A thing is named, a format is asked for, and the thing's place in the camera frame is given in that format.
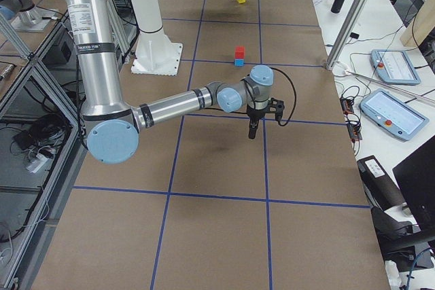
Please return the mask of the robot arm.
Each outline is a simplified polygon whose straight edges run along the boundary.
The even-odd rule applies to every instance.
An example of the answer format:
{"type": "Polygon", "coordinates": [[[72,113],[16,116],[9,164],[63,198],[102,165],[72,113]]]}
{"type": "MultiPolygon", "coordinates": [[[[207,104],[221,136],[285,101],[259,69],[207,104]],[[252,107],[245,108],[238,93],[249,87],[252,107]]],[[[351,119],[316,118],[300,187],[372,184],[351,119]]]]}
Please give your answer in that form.
{"type": "MultiPolygon", "coordinates": [[[[255,137],[258,121],[271,105],[271,68],[257,65],[235,84],[212,82],[132,107],[124,101],[120,86],[110,0],[65,1],[86,95],[79,116],[86,127],[87,148],[98,161],[124,162],[136,152],[141,130],[214,105],[227,113],[245,107],[250,119],[249,137],[255,137]]],[[[183,46],[166,36],[158,0],[131,1],[139,27],[133,72],[175,75],[183,46]]]]}

